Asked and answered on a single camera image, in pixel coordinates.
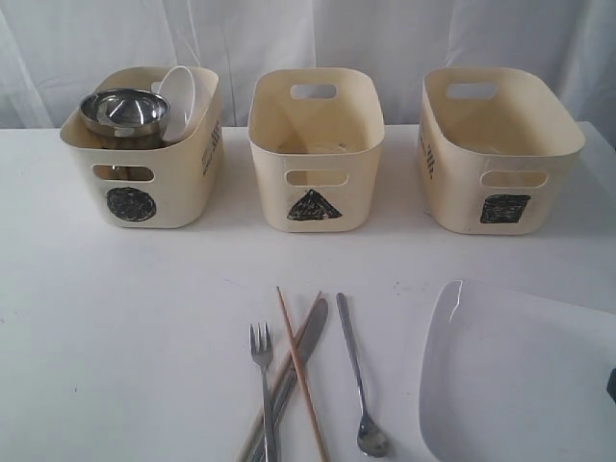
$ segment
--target white tablecloth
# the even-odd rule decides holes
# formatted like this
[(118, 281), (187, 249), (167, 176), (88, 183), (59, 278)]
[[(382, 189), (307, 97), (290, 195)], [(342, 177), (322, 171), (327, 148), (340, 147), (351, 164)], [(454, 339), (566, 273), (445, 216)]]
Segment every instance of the white tablecloth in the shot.
[[(386, 130), (369, 220), (296, 235), (262, 214), (246, 131), (203, 217), (121, 229), (90, 203), (56, 130), (0, 131), (0, 459), (232, 461), (261, 404), (251, 322), (287, 349), (274, 287), (298, 326), (318, 290), (349, 295), (369, 407), (392, 460), (433, 460), (418, 420), (424, 341), (445, 284), (471, 278), (616, 311), (616, 155), (587, 123), (581, 162), (546, 224), (463, 236), (426, 213), (417, 126)], [(308, 380), (333, 461), (362, 460), (359, 406), (335, 304)], [(283, 460), (317, 460), (295, 391)]]

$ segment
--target white plate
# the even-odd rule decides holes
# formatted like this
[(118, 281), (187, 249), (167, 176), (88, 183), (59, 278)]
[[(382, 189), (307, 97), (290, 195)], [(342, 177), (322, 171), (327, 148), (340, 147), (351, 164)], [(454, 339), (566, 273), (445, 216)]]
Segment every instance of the white plate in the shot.
[(442, 462), (616, 460), (616, 316), (456, 281), (423, 359), (420, 425)]

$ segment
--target storage basket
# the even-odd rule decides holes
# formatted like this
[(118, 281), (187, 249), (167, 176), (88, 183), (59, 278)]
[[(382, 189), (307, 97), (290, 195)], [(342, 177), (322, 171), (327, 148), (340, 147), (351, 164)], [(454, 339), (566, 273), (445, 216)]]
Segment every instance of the storage basket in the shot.
[(584, 143), (556, 96), (527, 72), (453, 67), (423, 80), (418, 160), (430, 212), (451, 231), (536, 230)]
[[(335, 94), (295, 95), (322, 86)], [(342, 68), (267, 74), (257, 83), (248, 126), (261, 204), (271, 226), (347, 231), (366, 220), (384, 137), (370, 77)]]
[[(151, 90), (167, 67), (133, 67), (108, 77), (97, 89)], [(85, 180), (97, 209), (109, 223), (124, 227), (175, 228), (203, 212), (223, 156), (220, 135), (218, 76), (191, 67), (212, 95), (200, 111), (200, 122), (185, 140), (160, 149), (103, 149), (80, 118), (68, 118), (60, 137)]]

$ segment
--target knife blade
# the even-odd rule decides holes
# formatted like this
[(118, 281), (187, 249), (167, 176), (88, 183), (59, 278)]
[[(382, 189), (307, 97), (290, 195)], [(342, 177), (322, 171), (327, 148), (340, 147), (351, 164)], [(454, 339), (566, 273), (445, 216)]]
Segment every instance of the knife blade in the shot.
[[(299, 341), (299, 345), (297, 346), (297, 352), (299, 353), (301, 362), (304, 365), (308, 362), (308, 359), (319, 342), (319, 338), (321, 337), (321, 333), (325, 327), (325, 322), (327, 321), (327, 313), (327, 300), (320, 298), (306, 323), (306, 330), (304, 331), (304, 334)], [(274, 427), (278, 427), (280, 424), (282, 414), (287, 406), (287, 403), (289, 402), (291, 392), (293, 391), (296, 383), (297, 373), (295, 372), (293, 362), (291, 362), (280, 382), (280, 385), (271, 393), (271, 414), (274, 421)], [(250, 447), (251, 450), (248, 453), (248, 457), (245, 459), (246, 462), (262, 462), (265, 460), (264, 429), (262, 426), (259, 426), (258, 431), (255, 431), (252, 435)]]

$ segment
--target white curtain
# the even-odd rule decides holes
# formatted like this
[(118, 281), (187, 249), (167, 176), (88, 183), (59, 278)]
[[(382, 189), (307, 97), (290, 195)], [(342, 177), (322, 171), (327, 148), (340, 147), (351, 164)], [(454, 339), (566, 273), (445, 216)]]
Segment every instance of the white curtain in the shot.
[(344, 66), (374, 79), (387, 123), (418, 121), (422, 78), (448, 65), (528, 70), (616, 145), (616, 0), (0, 0), (0, 128), (58, 127), (110, 73), (202, 65), (225, 125), (256, 80)]

